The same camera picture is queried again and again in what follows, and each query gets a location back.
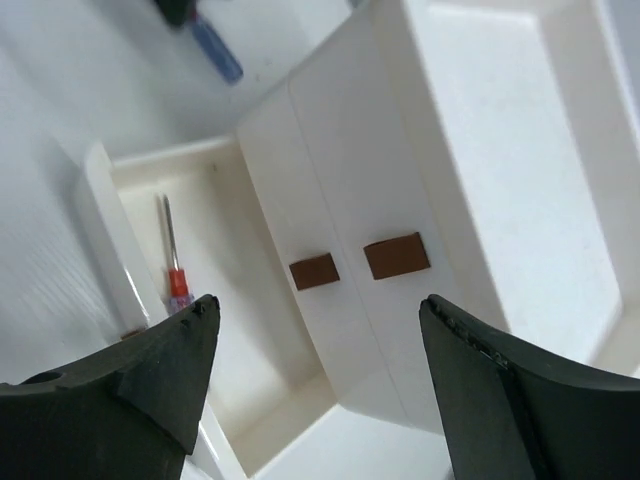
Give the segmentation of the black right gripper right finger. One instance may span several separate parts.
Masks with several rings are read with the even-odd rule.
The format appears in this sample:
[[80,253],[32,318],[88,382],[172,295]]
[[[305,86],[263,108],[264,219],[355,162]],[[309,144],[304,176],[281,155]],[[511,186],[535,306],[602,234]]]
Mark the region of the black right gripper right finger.
[[419,319],[455,478],[638,478],[637,379],[553,354],[438,295]]

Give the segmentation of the white three-drawer storage box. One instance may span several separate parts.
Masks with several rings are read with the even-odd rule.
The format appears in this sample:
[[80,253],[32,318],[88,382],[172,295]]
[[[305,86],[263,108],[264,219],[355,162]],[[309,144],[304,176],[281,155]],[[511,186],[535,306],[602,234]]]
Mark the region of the white three-drawer storage box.
[[439,294],[639,373],[639,132],[605,1],[373,1],[231,134],[111,159],[76,205],[127,331],[167,317],[171,201],[222,322],[211,479],[443,479]]

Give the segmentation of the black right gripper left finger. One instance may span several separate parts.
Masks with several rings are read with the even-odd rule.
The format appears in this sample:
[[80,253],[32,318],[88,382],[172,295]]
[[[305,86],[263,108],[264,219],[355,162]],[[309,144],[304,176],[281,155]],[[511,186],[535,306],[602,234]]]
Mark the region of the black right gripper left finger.
[[180,478],[219,330],[219,300],[204,295],[94,354],[2,384],[2,478]]

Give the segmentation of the blue red precision screwdriver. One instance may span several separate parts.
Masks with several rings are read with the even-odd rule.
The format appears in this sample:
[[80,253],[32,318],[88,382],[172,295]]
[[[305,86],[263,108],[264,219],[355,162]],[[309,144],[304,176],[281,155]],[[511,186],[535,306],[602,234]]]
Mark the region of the blue red precision screwdriver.
[[185,270],[179,261],[171,205],[166,194],[161,195],[161,205],[169,255],[167,308],[168,313],[173,315],[191,305],[194,297],[189,288]]

